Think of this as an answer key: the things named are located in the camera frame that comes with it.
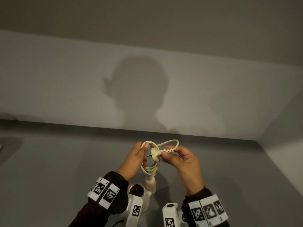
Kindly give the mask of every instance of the fingernail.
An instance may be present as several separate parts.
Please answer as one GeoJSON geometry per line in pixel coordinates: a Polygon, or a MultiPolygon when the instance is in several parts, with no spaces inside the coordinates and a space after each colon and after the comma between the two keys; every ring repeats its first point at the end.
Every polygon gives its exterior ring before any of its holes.
{"type": "Polygon", "coordinates": [[[164,158],[166,158],[166,157],[169,155],[169,153],[163,151],[163,152],[161,153],[161,155],[162,155],[164,158]]]}

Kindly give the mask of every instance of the hand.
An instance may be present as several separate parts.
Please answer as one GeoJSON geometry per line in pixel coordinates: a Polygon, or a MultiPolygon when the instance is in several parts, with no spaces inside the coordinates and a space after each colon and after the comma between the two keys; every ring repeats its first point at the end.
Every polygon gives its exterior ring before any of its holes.
{"type": "Polygon", "coordinates": [[[183,184],[185,195],[190,196],[204,188],[198,158],[187,148],[178,146],[175,150],[180,155],[162,152],[159,159],[173,165],[183,184]]]}
{"type": "Polygon", "coordinates": [[[127,181],[136,175],[138,170],[141,168],[142,163],[144,167],[147,166],[145,155],[149,148],[149,144],[147,143],[144,147],[141,148],[142,143],[143,142],[136,143],[136,145],[129,152],[124,163],[118,170],[116,170],[116,172],[122,175],[127,181]]]}

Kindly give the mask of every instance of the beige cable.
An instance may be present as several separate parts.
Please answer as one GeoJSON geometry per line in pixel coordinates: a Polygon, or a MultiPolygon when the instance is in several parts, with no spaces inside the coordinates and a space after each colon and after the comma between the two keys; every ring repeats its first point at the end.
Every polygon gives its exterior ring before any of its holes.
{"type": "Polygon", "coordinates": [[[173,140],[169,140],[167,142],[164,142],[164,143],[161,143],[161,144],[155,144],[154,142],[152,141],[146,141],[142,144],[141,148],[146,144],[146,143],[149,143],[149,145],[152,147],[151,149],[151,156],[154,160],[154,163],[152,164],[152,166],[147,166],[147,167],[144,167],[143,164],[141,166],[141,169],[142,171],[147,174],[147,175],[150,175],[151,177],[155,176],[156,175],[156,171],[158,169],[158,166],[160,164],[160,161],[159,161],[159,155],[161,155],[161,153],[163,151],[166,151],[168,153],[172,153],[174,152],[177,147],[179,146],[179,141],[176,140],[176,139],[173,139],[173,140]],[[163,150],[160,150],[159,146],[163,146],[167,143],[170,143],[170,142],[177,142],[176,146],[174,148],[171,148],[171,149],[163,149],[163,150]]]}

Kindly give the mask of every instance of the black cable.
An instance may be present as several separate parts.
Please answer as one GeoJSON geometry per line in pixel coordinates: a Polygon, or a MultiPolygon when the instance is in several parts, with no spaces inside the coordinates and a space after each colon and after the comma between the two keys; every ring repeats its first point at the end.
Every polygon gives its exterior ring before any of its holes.
{"type": "Polygon", "coordinates": [[[118,223],[123,223],[124,220],[117,221],[112,227],[116,226],[118,223]]]}

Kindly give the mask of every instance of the person's right hand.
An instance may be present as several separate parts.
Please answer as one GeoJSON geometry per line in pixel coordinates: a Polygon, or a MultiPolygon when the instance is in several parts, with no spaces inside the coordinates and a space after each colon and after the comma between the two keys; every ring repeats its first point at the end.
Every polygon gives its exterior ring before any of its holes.
{"type": "MultiPolygon", "coordinates": [[[[165,148],[170,149],[174,148],[174,146],[166,146],[165,148]]],[[[180,156],[162,152],[159,159],[173,165],[177,169],[187,196],[198,193],[204,188],[198,158],[183,146],[178,146],[175,151],[180,156]]]]}

